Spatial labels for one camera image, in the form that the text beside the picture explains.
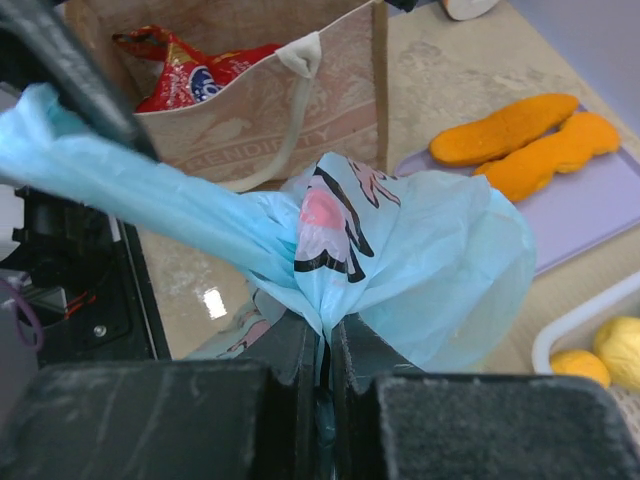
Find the red snack packet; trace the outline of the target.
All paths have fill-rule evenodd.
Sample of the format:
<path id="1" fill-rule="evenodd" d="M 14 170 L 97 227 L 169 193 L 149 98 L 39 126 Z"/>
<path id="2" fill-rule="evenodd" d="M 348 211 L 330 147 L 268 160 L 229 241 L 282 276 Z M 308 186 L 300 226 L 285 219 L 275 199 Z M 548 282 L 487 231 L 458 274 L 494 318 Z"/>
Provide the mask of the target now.
<path id="1" fill-rule="evenodd" d="M 266 44 L 208 55 L 158 25 L 114 34 L 112 41 L 125 53 L 161 66 L 152 93 L 136 108 L 138 113 L 174 110 L 207 101 L 280 48 L 278 44 Z"/>

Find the brown paper grocery bag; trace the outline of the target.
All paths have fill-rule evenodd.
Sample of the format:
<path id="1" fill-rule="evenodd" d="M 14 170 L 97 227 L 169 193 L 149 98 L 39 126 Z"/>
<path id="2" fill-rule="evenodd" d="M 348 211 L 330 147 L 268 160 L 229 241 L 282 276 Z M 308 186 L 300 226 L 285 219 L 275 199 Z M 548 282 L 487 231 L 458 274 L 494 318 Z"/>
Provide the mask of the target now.
<path id="1" fill-rule="evenodd" d="M 160 159 L 186 174 L 246 191 L 327 152 L 386 166 L 381 1 L 68 1 L 64 18 L 133 104 L 152 93 L 159 68 L 127 54 L 118 34 L 156 25 L 206 54 L 281 47 L 204 102 L 139 115 Z"/>

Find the blue plastic bag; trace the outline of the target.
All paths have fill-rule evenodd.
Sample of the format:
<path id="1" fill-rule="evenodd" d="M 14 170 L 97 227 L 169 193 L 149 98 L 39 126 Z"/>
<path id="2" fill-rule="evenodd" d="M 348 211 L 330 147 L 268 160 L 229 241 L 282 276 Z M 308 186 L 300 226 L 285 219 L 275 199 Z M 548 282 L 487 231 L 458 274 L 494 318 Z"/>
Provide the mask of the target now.
<path id="1" fill-rule="evenodd" d="M 536 270 L 527 222 L 482 177 L 327 153 L 279 191 L 235 193 L 99 136 L 48 85 L 2 114 L 1 173 L 225 260 L 319 334 L 357 314 L 427 372 L 491 353 Z"/>

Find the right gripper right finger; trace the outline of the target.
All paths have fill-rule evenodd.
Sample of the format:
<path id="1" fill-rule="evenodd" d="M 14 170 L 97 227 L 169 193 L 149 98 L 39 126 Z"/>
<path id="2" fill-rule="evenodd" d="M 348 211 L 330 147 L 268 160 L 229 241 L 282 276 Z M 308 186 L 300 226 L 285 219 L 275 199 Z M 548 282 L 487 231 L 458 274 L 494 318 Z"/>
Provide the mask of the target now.
<path id="1" fill-rule="evenodd" d="M 427 374 L 357 316 L 332 333 L 341 479 L 635 479 L 613 398 L 571 376 Z"/>

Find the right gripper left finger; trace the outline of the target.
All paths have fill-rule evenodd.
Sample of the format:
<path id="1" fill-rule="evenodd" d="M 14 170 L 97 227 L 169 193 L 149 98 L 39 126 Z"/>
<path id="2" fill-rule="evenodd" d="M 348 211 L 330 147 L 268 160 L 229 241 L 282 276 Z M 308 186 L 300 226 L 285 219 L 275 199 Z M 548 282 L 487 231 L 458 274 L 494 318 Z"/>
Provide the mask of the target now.
<path id="1" fill-rule="evenodd" d="M 1 432 L 5 479 L 310 479 L 318 339 L 286 314 L 231 360 L 42 370 Z"/>

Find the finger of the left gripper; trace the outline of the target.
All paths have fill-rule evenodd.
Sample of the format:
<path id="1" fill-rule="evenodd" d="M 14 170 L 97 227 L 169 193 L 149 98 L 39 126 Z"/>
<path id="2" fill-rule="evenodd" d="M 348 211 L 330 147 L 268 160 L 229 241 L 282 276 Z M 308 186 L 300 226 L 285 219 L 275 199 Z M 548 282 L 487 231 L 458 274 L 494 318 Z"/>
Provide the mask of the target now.
<path id="1" fill-rule="evenodd" d="M 100 135 L 159 162 L 133 108 L 56 11 L 58 1 L 1 3 L 1 84 L 11 93 L 49 83 L 63 106 Z"/>

